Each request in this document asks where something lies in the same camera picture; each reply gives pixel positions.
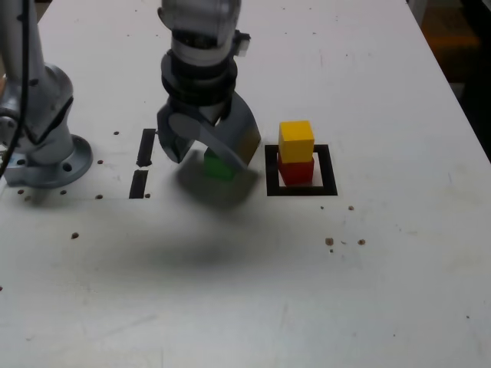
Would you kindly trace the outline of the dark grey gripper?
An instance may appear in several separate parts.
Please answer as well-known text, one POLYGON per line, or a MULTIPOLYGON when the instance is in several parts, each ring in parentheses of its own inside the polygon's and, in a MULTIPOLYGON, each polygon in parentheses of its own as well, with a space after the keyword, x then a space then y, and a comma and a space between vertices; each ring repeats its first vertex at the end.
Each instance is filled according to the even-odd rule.
POLYGON ((232 169, 247 169, 261 141, 252 111, 237 93, 231 103, 209 106, 172 100, 157 114, 157 135, 163 151, 175 163, 183 161, 196 140, 232 169))

